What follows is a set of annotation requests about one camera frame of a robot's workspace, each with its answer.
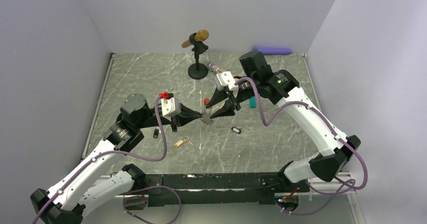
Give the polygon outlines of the red handled key holder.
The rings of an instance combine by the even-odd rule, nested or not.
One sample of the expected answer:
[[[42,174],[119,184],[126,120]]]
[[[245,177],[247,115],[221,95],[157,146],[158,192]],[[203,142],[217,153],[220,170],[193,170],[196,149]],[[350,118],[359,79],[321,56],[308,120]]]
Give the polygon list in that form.
[[[206,109],[206,106],[209,104],[209,98],[204,98],[202,101],[202,118],[201,122],[206,125],[211,125],[213,120],[210,119],[211,108]]]

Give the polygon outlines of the yellow key tag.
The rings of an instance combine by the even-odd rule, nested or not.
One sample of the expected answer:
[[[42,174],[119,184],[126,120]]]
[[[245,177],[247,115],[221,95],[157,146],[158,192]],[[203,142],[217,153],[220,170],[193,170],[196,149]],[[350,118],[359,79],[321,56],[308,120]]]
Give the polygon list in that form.
[[[174,147],[180,147],[181,145],[183,145],[186,142],[185,139],[180,139],[177,142],[174,143]]]

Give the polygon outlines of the black tag with key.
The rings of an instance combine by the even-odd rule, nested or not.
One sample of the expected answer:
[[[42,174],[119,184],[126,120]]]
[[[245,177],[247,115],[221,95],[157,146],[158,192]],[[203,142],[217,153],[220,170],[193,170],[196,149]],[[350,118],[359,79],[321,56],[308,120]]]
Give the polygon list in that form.
[[[154,132],[153,132],[153,138],[154,139],[156,139],[156,138],[158,138],[159,137],[159,135],[160,135],[160,129],[157,127],[157,128],[155,128],[154,129]]]

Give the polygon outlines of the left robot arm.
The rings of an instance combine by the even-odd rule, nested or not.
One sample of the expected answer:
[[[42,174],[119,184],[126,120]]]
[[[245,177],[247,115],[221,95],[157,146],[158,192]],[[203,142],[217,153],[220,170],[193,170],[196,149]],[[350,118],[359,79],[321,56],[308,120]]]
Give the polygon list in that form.
[[[200,112],[184,106],[172,93],[160,93],[150,108],[142,94],[129,95],[120,113],[93,151],[68,175],[48,189],[31,194],[36,215],[33,223],[81,223],[85,216],[114,196],[140,193],[145,186],[145,173],[133,164],[123,167],[110,179],[97,183],[101,175],[125,156],[148,162],[162,161],[168,151],[162,134],[163,152],[157,158],[143,157],[132,150],[144,135],[142,129],[170,125],[173,131],[202,117]]]

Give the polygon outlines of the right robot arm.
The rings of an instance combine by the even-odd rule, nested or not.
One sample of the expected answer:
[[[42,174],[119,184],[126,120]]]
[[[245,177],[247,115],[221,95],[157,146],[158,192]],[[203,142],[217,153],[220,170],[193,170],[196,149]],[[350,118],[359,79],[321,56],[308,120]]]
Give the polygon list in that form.
[[[210,118],[234,116],[240,104],[260,98],[284,110],[305,131],[317,148],[317,153],[300,161],[291,161],[281,168],[278,186],[291,191],[297,183],[313,177],[332,181],[352,158],[361,141],[348,136],[329,121],[308,98],[297,79],[287,70],[274,72],[262,52],[250,51],[239,58],[245,76],[236,78],[215,63],[207,65],[215,72],[216,89],[206,108],[220,102],[223,106]]]

